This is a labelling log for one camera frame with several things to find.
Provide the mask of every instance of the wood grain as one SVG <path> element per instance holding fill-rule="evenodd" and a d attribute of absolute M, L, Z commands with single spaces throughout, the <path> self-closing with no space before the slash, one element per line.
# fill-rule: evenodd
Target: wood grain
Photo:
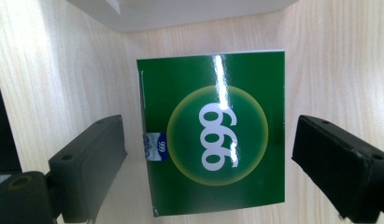
<path fill-rule="evenodd" d="M 286 202 L 151 215 L 135 60 L 286 52 Z M 0 87 L 23 171 L 92 122 L 122 114 L 129 156 L 97 223 L 344 223 L 291 160 L 297 118 L 328 119 L 384 150 L 384 0 L 300 0 L 280 11 L 118 34 L 65 1 L 0 1 Z M 384 216 L 379 223 L 384 223 Z"/>

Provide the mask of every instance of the green cardboard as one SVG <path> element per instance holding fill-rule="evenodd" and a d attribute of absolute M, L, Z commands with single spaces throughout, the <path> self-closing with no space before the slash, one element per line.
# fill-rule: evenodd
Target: green cardboard
<path fill-rule="evenodd" d="M 284 52 L 138 60 L 153 215 L 284 202 Z"/>

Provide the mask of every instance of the black clamp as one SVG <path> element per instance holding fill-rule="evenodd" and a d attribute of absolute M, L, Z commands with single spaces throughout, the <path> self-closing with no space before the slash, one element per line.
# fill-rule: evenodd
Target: black clamp
<path fill-rule="evenodd" d="M 329 121 L 300 116 L 292 159 L 342 218 L 373 223 L 384 212 L 384 152 Z"/>
<path fill-rule="evenodd" d="M 95 220 L 127 153 L 120 115 L 100 119 L 49 160 L 0 184 L 0 224 Z"/>

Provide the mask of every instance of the screw hole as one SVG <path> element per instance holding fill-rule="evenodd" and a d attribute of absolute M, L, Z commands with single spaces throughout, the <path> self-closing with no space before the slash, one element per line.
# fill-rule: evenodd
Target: screw hole
<path fill-rule="evenodd" d="M 19 178 L 11 181 L 11 183 L 8 185 L 8 188 L 10 190 L 14 190 L 14 189 L 20 189 L 22 188 L 22 186 L 28 184 L 29 182 L 32 181 L 32 177 L 30 175 L 27 175 L 27 176 L 20 176 Z"/>
<path fill-rule="evenodd" d="M 66 155 L 66 156 L 63 156 L 63 161 L 69 161 L 72 158 L 73 158 L 72 155 Z"/>
<path fill-rule="evenodd" d="M 382 161 L 384 159 L 382 156 L 377 155 L 377 154 L 373 154 L 372 157 L 373 157 L 373 159 L 376 159 L 378 161 Z"/>

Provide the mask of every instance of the small blue sticker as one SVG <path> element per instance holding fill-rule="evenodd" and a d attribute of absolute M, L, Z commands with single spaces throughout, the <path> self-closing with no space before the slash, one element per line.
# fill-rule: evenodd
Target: small blue sticker
<path fill-rule="evenodd" d="M 168 159 L 166 133 L 146 133 L 144 146 L 148 161 L 166 161 Z"/>

